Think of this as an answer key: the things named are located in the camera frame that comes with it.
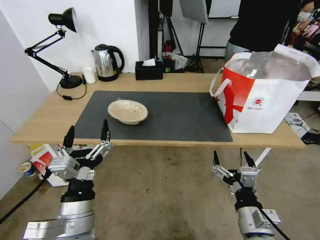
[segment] lamp arm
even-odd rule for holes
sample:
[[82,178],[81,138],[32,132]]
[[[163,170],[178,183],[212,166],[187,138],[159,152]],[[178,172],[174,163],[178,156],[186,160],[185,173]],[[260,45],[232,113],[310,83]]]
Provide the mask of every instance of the lamp arm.
[[[48,39],[54,37],[55,35],[59,35],[60,38],[58,38],[57,40],[47,44],[47,45],[44,45],[44,46],[40,46],[41,43],[47,41]],[[58,66],[56,65],[53,65],[51,63],[49,63],[48,61],[44,60],[43,58],[37,56],[37,53],[46,49],[47,47],[53,45],[54,43],[60,41],[61,39],[63,39],[65,37],[65,30],[63,29],[59,29],[58,31],[56,31],[54,34],[50,35],[49,37],[43,39],[42,41],[38,42],[37,44],[33,45],[32,47],[29,47],[29,48],[26,48],[24,50],[25,54],[27,54],[29,57],[32,57],[34,59],[36,59],[37,61],[43,63],[44,65],[48,66],[49,68],[57,71],[58,73],[62,74],[63,76],[67,76],[69,75],[68,74],[68,71],[67,70],[63,70],[61,68],[59,68]]]

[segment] wooden table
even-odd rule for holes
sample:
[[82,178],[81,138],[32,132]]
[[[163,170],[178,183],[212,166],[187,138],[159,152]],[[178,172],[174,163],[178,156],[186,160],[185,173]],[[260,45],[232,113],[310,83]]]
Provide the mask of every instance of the wooden table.
[[[87,94],[79,100],[66,101],[56,92],[12,137],[13,143],[62,143],[69,127],[75,125],[93,92],[100,91],[163,91],[163,92],[208,92],[214,74],[171,73],[164,74],[163,80],[136,81],[133,73],[121,73],[113,82],[88,84]],[[79,97],[84,93],[84,85],[75,89],[59,89],[63,95]],[[282,122],[272,134],[232,133],[233,142],[187,142],[187,141],[147,141],[112,140],[115,145],[148,146],[210,146],[210,147],[263,147],[263,148],[303,148],[304,143]],[[100,139],[75,139],[74,144],[98,144]]]

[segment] black kettle handle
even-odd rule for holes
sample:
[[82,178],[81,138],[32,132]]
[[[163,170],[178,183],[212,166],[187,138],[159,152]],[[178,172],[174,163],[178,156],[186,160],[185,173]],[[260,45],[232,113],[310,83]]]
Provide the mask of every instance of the black kettle handle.
[[118,72],[122,72],[123,68],[124,68],[124,56],[121,52],[121,50],[115,46],[108,46],[108,49],[111,50],[111,52],[116,52],[119,54],[119,57],[121,59],[121,66],[118,68]]

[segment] black mat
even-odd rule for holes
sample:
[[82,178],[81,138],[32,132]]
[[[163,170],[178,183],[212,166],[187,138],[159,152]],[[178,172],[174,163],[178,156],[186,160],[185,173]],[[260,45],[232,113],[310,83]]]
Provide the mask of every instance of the black mat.
[[[126,125],[113,119],[108,106],[119,99],[145,105],[146,120]],[[100,139],[104,119],[111,139],[232,142],[209,93],[95,91],[75,125],[75,138]]]

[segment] black shirt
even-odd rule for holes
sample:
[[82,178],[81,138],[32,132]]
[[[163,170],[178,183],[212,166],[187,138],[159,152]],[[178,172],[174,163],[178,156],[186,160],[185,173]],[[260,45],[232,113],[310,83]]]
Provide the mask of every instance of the black shirt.
[[229,42],[250,51],[273,51],[298,5],[297,0],[241,0]]

